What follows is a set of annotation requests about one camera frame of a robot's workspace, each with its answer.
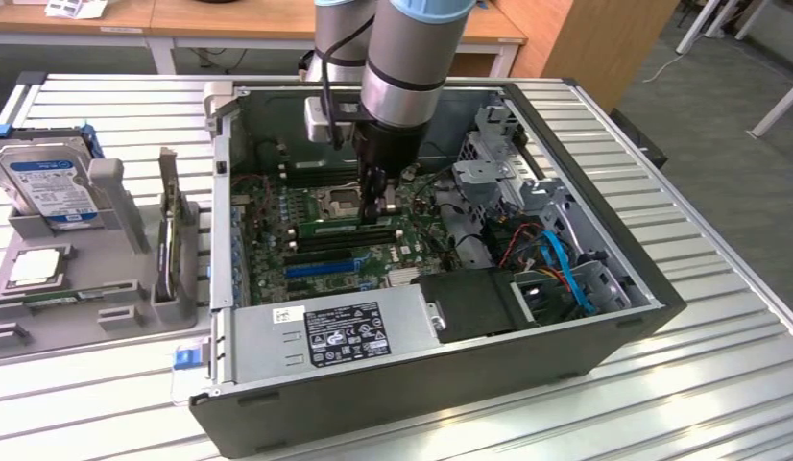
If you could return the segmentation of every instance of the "aluminum workbench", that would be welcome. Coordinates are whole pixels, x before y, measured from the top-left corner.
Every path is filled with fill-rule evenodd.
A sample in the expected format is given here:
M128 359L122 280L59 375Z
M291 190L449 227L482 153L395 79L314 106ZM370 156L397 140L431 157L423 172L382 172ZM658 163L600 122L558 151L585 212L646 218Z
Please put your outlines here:
M207 213L205 265L211 79L50 75L16 88L0 116L20 127L88 119L107 155L126 161L126 186L142 204L156 201L156 157L171 146L182 188ZM584 91L560 80L518 83L689 308L588 376L255 459L793 458L793 314ZM0 259L8 213L0 191ZM0 460L218 459L170 392L175 346L199 336L170 333L2 361Z

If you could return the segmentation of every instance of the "robotic arm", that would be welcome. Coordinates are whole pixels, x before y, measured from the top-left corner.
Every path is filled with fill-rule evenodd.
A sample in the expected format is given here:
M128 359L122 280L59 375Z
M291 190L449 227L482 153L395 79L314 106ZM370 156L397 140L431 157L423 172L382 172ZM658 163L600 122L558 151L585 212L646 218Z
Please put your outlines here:
M387 214L401 172L418 158L474 5L476 0L379 0L378 5L375 0L317 0L317 51L307 79L323 81L326 91L321 104L309 104L306 111L323 112L337 148L345 137L339 125L354 125L349 133L359 159L363 222ZM362 100L338 104L331 81L359 78ZM310 129L319 117L310 113L306 118ZM315 131L309 132L317 140Z

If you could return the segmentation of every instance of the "warning label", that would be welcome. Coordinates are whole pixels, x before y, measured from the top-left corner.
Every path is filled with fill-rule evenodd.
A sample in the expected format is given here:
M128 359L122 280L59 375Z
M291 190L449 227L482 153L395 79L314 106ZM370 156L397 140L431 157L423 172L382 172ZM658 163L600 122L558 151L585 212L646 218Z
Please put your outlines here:
M47 218L68 223L98 216L88 190L79 185L84 179L70 160L24 161L10 166L16 183Z
M379 303L305 313L310 362L329 367L391 353Z

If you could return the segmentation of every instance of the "circuit board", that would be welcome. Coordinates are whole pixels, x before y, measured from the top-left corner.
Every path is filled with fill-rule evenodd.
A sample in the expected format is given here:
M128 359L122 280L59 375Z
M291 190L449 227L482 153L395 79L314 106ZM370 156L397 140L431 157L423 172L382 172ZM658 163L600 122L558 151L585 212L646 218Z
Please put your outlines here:
M403 277L458 268L438 206L429 197L417 200L431 176L402 182L401 213L366 226L359 222L354 183L294 188L279 176L235 177L233 211L245 254L235 269L247 277L235 289L242 303L281 303L373 290L393 286L394 274ZM331 252L343 254L342 261L321 259Z

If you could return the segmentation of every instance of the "green circuit board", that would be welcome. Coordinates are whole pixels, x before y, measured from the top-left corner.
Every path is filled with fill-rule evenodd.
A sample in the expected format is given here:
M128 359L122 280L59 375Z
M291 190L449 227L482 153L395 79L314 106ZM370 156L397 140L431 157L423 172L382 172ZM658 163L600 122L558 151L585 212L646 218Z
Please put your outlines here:
M427 196L414 200L430 176L402 183L397 190L401 215L381 218L373 226L359 222L355 184L291 188L279 177L237 177L233 206L242 215L250 303L281 303L383 288L389 286L389 273L397 269L417 268L421 274L431 274L458 268L461 262L437 209L431 212ZM298 242L318 235L357 235L365 231L391 232L397 238L391 243L346 248L353 255L353 271L309 277L286 275L291 268L286 257L310 253L297 247Z

